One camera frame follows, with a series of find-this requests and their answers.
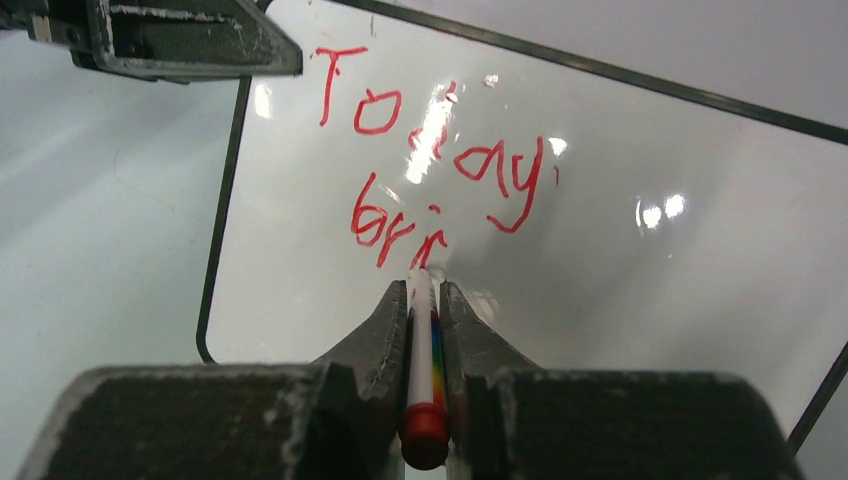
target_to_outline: marker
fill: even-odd
[[[419,470],[432,470],[448,456],[448,412],[442,371],[441,329],[436,310],[436,293],[427,270],[409,275],[412,295],[409,321],[412,349],[406,410],[400,424],[401,453],[406,463]]]

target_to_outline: black frame edge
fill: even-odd
[[[265,12],[273,0],[259,0],[257,6]],[[604,62],[592,60],[579,55],[562,52],[550,47],[544,47],[515,37],[490,32],[482,28],[447,20],[421,11],[411,10],[397,5],[380,2],[379,0],[327,0],[349,7],[365,10],[390,18],[402,20],[414,25],[430,28],[442,33],[454,35],[472,41],[478,41],[490,46],[503,48],[514,53],[528,55],[539,60],[548,61],[591,73],[604,78],[640,87],[662,95],[685,100],[697,105],[714,108],[741,117],[760,121],[777,127],[793,130],[813,137],[848,145],[848,130],[823,122],[817,122],[797,115],[780,112],[774,109],[760,107],[751,103],[735,100],[724,95],[710,93],[685,85],[663,80],[657,77],[616,67]],[[218,270],[218,259],[221,253],[221,243],[229,209],[230,194],[235,180],[236,162],[241,143],[242,127],[247,111],[247,99],[250,92],[251,78],[243,77],[239,81],[238,96],[233,113],[233,126],[230,132],[230,145],[227,149],[227,159],[224,166],[221,193],[218,200],[218,213],[215,218],[212,245],[209,251],[206,280],[203,287],[203,297],[200,317],[197,324],[196,343],[201,358],[206,363],[216,363],[206,345],[206,329],[215,287],[215,277]],[[804,440],[812,431],[816,421],[826,408],[830,398],[836,392],[845,373],[848,371],[848,343],[845,344],[827,375],[822,380],[804,413],[798,419],[789,435],[787,444],[798,453]]]

